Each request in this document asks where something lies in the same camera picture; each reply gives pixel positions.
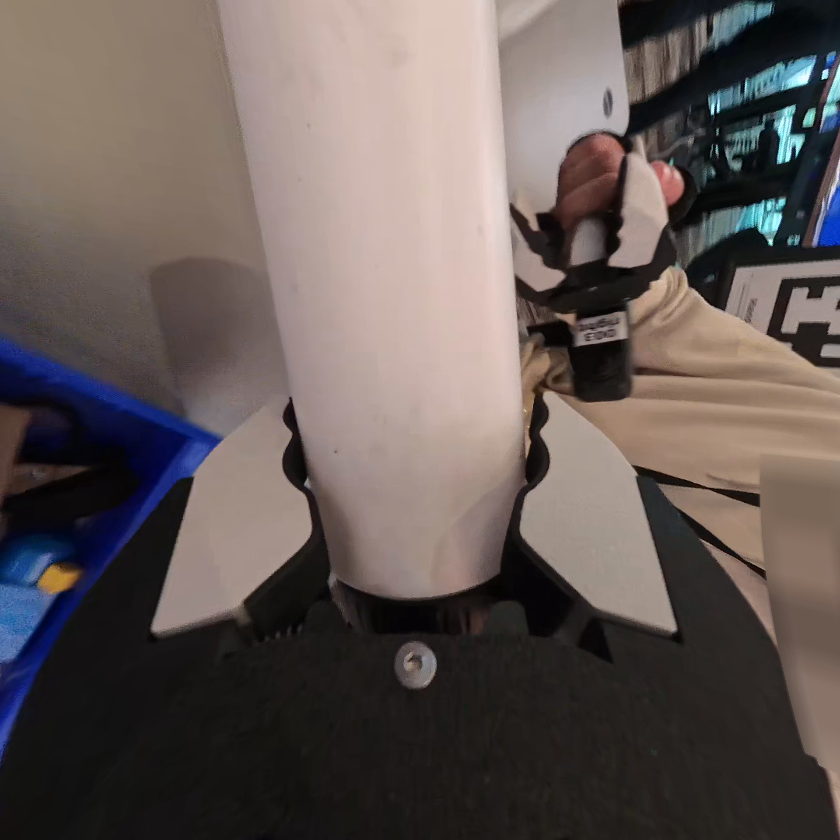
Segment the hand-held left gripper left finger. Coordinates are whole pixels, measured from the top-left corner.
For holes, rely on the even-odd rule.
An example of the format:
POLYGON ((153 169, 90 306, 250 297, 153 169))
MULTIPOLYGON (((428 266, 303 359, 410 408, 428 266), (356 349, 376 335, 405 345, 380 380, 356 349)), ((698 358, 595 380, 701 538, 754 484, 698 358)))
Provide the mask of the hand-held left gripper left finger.
POLYGON ((150 630, 232 621, 274 637, 303 623, 329 573, 294 407, 278 399, 196 471, 150 630))

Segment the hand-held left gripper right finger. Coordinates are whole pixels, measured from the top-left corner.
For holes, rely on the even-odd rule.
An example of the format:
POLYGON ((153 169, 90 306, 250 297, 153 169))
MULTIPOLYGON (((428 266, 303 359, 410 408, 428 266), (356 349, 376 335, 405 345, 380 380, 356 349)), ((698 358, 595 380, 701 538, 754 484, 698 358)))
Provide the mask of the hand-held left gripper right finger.
POLYGON ((606 624, 678 633, 635 469, 553 392, 533 401, 501 581, 537 637, 582 643, 606 624))

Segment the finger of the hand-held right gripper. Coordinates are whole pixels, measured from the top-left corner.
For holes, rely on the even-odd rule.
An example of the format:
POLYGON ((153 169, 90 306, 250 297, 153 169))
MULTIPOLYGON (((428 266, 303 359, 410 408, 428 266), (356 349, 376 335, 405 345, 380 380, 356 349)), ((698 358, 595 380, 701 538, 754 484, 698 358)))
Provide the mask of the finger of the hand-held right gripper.
POLYGON ((529 289, 523 296, 547 296, 565 281, 564 231, 526 191, 511 195, 511 249, 515 277, 529 289))
POLYGON ((611 268, 664 270, 676 261, 669 206, 656 169, 641 153, 623 161, 611 268))

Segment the blue plastic bin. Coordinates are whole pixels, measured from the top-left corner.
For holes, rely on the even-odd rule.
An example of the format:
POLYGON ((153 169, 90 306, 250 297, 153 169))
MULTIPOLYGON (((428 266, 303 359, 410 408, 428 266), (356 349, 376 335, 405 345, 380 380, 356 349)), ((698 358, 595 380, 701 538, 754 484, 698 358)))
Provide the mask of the blue plastic bin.
POLYGON ((2 479, 2 543, 66 537, 84 570, 70 591, 2 583, 2 758, 70 618, 176 484, 218 438, 2 337, 2 408, 23 414, 2 479))

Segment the white cylindrical roll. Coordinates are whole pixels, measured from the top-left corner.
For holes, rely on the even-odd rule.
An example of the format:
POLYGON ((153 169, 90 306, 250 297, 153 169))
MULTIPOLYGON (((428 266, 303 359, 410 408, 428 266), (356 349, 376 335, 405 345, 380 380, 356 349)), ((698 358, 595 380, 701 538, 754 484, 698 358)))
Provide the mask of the white cylindrical roll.
POLYGON ((332 570, 496 576, 523 408, 494 2, 218 2, 332 570))

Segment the person's right forearm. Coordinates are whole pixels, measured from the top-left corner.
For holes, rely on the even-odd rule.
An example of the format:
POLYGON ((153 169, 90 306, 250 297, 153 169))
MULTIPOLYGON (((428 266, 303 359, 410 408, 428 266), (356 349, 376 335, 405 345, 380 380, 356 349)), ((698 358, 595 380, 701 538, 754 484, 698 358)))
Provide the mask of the person's right forearm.
POLYGON ((703 485, 756 486, 764 456, 839 455, 838 379, 706 303, 667 269, 631 308, 633 390, 619 402, 571 394, 569 357, 521 347, 523 408, 555 392, 633 466, 703 485))

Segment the person's right hand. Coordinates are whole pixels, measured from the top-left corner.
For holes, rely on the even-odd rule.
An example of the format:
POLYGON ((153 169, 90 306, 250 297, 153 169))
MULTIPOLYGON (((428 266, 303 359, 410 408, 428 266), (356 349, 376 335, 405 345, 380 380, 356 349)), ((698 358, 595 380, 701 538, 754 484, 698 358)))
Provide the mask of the person's right hand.
POLYGON ((612 135, 596 133, 573 145, 559 169, 553 215, 566 233, 615 201, 625 150, 612 135))

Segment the white flat device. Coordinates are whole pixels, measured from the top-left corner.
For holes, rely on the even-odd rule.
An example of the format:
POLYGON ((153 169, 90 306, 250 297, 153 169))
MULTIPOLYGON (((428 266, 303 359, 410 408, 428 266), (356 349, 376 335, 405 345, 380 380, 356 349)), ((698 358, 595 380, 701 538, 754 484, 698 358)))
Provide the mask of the white flat device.
POLYGON ((567 150, 629 118, 617 1, 497 1, 502 115, 511 199, 555 201, 567 150))

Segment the yellow toy block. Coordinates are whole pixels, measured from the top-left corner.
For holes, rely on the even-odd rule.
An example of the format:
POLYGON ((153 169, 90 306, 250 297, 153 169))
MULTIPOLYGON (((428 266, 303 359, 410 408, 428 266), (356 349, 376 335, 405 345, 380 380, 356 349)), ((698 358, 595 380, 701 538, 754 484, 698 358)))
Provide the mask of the yellow toy block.
POLYGON ((59 595, 72 590, 83 575, 84 570, 75 563, 53 563, 39 576, 36 586, 45 594, 59 595))

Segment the light blue toy block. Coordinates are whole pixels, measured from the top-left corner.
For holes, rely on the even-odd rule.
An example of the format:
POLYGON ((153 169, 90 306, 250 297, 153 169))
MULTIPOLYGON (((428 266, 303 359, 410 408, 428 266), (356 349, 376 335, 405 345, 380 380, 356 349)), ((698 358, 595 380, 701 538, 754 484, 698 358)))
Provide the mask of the light blue toy block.
POLYGON ((1 582, 33 587, 52 564, 70 560, 75 545, 52 534, 25 534, 6 539, 1 547, 1 582))

